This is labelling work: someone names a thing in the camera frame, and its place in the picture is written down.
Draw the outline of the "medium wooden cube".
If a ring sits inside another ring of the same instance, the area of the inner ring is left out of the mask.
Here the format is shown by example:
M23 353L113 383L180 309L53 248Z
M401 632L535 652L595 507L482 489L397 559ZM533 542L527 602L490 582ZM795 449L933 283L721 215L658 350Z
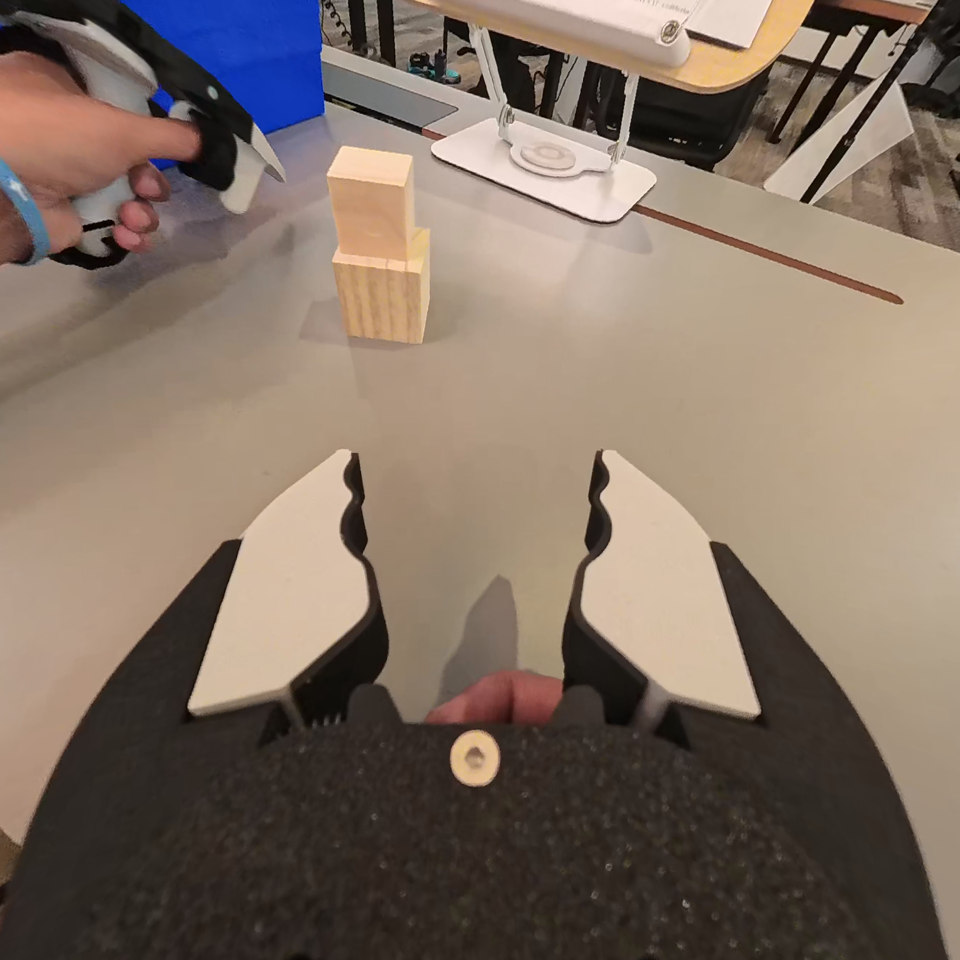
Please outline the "medium wooden cube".
M339 252L407 261L415 233L414 158L342 146L327 171Z

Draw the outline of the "wooden display board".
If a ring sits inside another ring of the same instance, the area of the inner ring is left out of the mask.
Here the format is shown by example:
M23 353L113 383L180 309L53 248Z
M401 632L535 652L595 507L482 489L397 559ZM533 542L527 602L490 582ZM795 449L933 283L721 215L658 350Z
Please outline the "wooden display board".
M624 40L600 37L586 24L587 9L578 11L568 25L555 26L548 14L534 10L530 2L415 1L414 5L626 75L686 92L719 94L743 86L772 66L801 28L812 3L772 2L749 48L738 51L694 38L686 61L674 66L643 59Z

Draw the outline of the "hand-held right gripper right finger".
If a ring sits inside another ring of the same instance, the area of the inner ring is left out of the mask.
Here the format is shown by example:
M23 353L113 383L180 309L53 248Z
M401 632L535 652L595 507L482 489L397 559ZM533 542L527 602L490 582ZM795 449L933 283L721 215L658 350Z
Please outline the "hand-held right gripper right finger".
M658 727L686 707L754 722L762 707L711 538L615 450L596 452L585 555L562 627L564 687L607 725Z

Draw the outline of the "black office chair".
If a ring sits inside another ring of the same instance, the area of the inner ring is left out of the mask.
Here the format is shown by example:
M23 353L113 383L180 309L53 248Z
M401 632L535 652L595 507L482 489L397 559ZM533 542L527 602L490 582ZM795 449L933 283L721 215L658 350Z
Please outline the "black office chair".
M566 54L513 39L507 47L509 54L497 54L496 60L511 106L560 120L560 95L564 87L572 86L577 96L573 118L560 122L608 140L618 138L626 96L624 75L589 61L582 78L576 78ZM691 93L642 79L630 119L629 145L712 172L746 131L767 90L769 75L767 69L718 94Z

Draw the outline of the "blue wristband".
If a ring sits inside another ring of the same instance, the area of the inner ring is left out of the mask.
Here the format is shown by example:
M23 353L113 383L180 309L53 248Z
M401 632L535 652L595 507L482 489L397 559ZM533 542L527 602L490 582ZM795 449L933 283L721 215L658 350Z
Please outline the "blue wristband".
M34 266L41 263L52 253L51 237L47 223L44 221L42 210L33 194L4 159L1 159L1 192L9 198L18 210L30 232L32 242L30 259L14 264Z

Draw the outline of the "white instruction sheet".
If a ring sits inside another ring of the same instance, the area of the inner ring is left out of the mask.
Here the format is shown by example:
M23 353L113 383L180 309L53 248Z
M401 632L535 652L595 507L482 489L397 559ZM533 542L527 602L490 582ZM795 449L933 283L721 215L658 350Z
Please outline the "white instruction sheet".
M771 1L699 1L686 20L687 33L734 50L753 44Z

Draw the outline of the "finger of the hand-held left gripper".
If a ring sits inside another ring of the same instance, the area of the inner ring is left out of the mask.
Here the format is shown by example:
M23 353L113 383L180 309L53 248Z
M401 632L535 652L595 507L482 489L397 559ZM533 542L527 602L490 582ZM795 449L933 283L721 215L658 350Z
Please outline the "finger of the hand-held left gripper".
M246 139L224 125L221 134L221 202L229 212L243 214L250 208L264 175L284 183L286 173L257 124L252 124Z

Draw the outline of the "blue plastic bin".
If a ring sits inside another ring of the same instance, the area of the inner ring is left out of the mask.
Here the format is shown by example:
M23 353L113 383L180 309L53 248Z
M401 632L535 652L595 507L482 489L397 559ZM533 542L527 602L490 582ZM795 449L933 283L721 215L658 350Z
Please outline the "blue plastic bin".
M317 1L126 1L213 74L264 134L322 116Z

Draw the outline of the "person's left hand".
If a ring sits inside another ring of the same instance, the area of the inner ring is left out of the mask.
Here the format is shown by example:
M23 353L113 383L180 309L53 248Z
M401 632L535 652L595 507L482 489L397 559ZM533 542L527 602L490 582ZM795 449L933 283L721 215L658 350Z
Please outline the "person's left hand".
M51 254L79 244L72 202L126 177L132 199L115 214L120 249L147 252L170 185L152 160L193 162L198 128L141 116L87 96L64 66L37 54L1 57L1 156L30 190L51 237Z

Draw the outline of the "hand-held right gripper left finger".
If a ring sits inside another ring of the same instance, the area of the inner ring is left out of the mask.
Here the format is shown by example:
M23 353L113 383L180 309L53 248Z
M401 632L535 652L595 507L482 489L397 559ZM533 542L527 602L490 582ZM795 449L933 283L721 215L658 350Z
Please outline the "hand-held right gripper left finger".
M293 724L346 719L388 659L366 557L359 455L338 450L275 498L241 537L188 700L194 718L279 705Z

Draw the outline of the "white folding stand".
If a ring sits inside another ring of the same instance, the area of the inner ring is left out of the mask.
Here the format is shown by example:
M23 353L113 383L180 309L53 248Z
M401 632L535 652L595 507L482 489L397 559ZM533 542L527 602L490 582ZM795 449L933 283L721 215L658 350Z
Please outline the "white folding stand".
M598 225L619 222L656 184L649 169L626 161L629 131L605 150L523 122L508 102L489 27L509 21L535 42L578 43L611 65L682 66L687 25L699 2L469 2L469 38L497 114L436 141L442 163Z

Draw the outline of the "white slanted panel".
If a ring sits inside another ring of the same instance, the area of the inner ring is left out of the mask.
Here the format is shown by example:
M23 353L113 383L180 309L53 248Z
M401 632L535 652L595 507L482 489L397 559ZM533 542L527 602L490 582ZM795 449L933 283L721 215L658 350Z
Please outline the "white slanted panel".
M914 126L899 82L893 80L884 95L879 96L886 81L887 76L878 78L854 96L765 180L764 190L795 201L816 203L864 166L910 138ZM817 189L812 190L831 155L869 106L872 111L858 127L848 149L822 176Z

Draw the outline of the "large wooden cube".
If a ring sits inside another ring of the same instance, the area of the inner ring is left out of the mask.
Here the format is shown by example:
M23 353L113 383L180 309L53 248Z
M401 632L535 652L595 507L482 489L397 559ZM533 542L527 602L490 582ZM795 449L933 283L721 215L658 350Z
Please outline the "large wooden cube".
M417 227L412 255L396 260L347 254L332 257L342 326L348 337L419 345L430 303L430 230Z

